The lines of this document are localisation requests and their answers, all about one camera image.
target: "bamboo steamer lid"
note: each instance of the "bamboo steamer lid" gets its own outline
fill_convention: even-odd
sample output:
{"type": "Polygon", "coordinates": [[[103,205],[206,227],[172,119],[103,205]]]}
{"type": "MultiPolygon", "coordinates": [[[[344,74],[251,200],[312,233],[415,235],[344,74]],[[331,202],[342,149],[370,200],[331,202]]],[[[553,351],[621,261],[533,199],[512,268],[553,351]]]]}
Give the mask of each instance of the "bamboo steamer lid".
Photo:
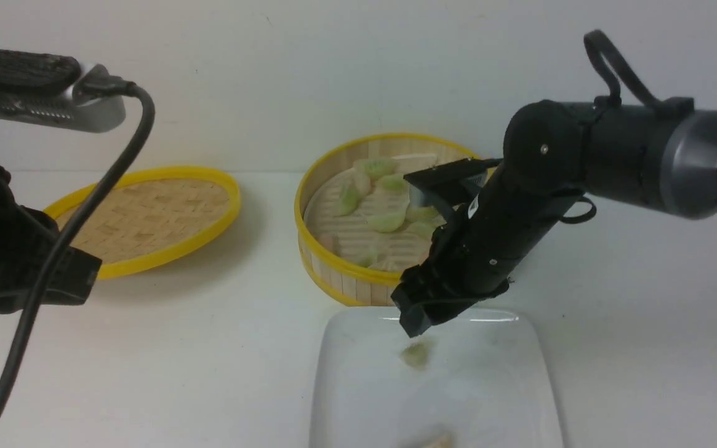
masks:
{"type": "MultiPolygon", "coordinates": [[[[47,207],[62,229],[94,186],[47,207]]],[[[204,246],[236,219],[239,187],[205,167],[165,167],[123,176],[72,246],[101,258],[99,279],[150,269],[204,246]]]]}

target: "clear plate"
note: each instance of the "clear plate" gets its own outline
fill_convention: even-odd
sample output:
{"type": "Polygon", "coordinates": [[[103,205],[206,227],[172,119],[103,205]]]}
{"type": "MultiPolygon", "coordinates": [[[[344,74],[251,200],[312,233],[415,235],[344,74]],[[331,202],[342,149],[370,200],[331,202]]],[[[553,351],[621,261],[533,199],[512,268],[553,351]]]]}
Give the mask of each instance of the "clear plate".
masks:
{"type": "Polygon", "coordinates": [[[322,338],[310,448],[413,448],[449,431],[455,448],[561,448],[538,338],[507,311],[469,309],[429,329],[424,371],[390,307],[352,308],[322,338]]]}

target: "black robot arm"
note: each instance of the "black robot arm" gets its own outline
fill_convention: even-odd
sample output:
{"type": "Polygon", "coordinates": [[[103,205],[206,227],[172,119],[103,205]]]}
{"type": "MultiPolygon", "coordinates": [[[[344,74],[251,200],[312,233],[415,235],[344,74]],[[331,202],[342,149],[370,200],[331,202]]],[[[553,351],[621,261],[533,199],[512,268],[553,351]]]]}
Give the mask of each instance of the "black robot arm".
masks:
{"type": "MultiPolygon", "coordinates": [[[[586,34],[585,44],[608,96],[543,100],[513,116],[489,181],[443,213],[429,257],[392,293],[410,337],[507,291],[510,272],[552,226],[594,215],[586,193],[689,219],[717,212],[717,111],[697,111],[691,98],[655,99],[601,31],[586,34]],[[641,105],[621,105],[619,80],[641,105]],[[567,218],[578,201],[591,212],[567,218]]],[[[466,184],[465,174],[445,167],[429,175],[466,184]]],[[[406,178],[421,194],[419,176],[406,178]]]]}

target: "white wall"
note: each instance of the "white wall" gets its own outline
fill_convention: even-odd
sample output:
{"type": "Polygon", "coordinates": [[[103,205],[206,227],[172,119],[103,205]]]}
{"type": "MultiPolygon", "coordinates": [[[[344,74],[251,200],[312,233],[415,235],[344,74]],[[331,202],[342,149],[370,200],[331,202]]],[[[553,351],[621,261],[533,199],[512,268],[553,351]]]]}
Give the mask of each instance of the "white wall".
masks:
{"type": "MultiPolygon", "coordinates": [[[[384,131],[498,154],[520,106],[604,93],[594,28],[657,96],[717,108],[717,1],[0,0],[0,47],[96,60],[156,97],[140,167],[304,170],[384,131]]],[[[128,111],[102,136],[0,121],[0,162],[103,169],[128,111]]]]}

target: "power cord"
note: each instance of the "power cord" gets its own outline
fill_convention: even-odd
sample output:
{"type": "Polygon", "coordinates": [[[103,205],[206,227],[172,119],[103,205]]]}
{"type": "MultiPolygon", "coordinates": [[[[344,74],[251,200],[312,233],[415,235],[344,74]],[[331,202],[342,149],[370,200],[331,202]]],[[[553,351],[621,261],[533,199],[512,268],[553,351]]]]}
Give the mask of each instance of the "power cord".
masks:
{"type": "Polygon", "coordinates": [[[148,135],[151,133],[151,128],[154,126],[154,115],[156,114],[154,110],[154,100],[151,99],[147,91],[136,84],[126,82],[119,77],[106,77],[85,82],[83,88],[87,93],[97,96],[121,95],[134,97],[142,104],[143,115],[140,118],[140,123],[137,125],[134,136],[131,137],[125,150],[123,150],[107,173],[101,178],[99,184],[93,188],[90,195],[82,203],[82,206],[74,212],[71,219],[69,219],[68,223],[57,236],[57,241],[54,242],[51,250],[49,250],[49,255],[37,273],[35,283],[27,293],[24,310],[18,320],[15,335],[12,337],[11,349],[9,349],[5,366],[2,369],[2,376],[0,377],[0,417],[2,417],[2,412],[11,394],[12,386],[15,385],[18,370],[24,359],[26,345],[29,343],[29,335],[35,324],[37,310],[40,308],[40,301],[46,293],[49,280],[52,275],[54,275],[54,271],[57,269],[57,265],[60,263],[63,253],[68,249],[71,241],[76,238],[77,233],[79,233],[83,224],[90,218],[90,215],[99,207],[101,201],[109,194],[126,170],[129,169],[134,159],[137,158],[137,155],[140,153],[140,150],[143,149],[143,145],[145,145],[148,139],[148,135]]]}

